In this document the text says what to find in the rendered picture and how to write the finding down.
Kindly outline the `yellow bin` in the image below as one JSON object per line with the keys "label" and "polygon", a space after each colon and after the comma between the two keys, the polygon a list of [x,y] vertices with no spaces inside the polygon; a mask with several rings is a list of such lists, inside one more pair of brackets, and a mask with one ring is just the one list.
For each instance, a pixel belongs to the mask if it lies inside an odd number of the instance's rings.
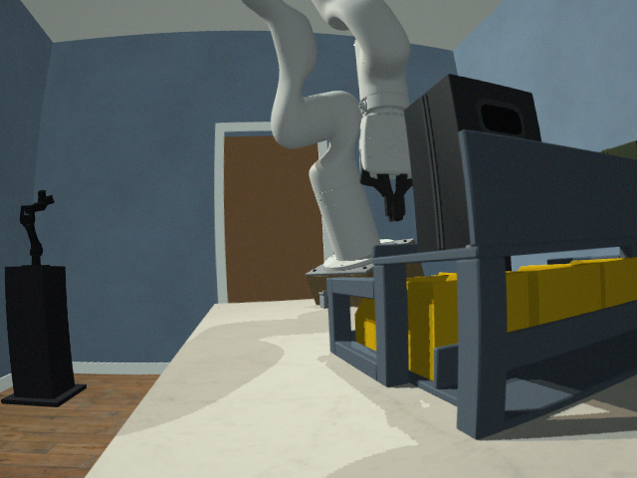
{"label": "yellow bin", "polygon": [[525,266],[512,272],[528,272],[530,327],[601,309],[599,263]]}
{"label": "yellow bin", "polygon": [[444,282],[447,280],[450,274],[456,274],[456,273],[439,273],[440,276],[406,278],[406,281],[407,282]]}
{"label": "yellow bin", "polygon": [[591,262],[600,264],[601,309],[637,300],[637,257],[580,260],[569,264]]}
{"label": "yellow bin", "polygon": [[[529,327],[528,272],[506,274],[507,331],[512,332]],[[444,282],[407,282],[407,300],[409,370],[433,380],[434,348],[458,343],[457,274]],[[376,351],[374,312],[374,300],[362,298],[355,339]]]}

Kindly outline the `dark green case with orange latches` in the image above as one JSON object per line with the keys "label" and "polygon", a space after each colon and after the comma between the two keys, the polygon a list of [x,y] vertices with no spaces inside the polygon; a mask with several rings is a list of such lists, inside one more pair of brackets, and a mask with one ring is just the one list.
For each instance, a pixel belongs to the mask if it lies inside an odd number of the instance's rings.
{"label": "dark green case with orange latches", "polygon": [[606,150],[602,150],[600,152],[637,159],[637,140],[612,148],[607,148]]}

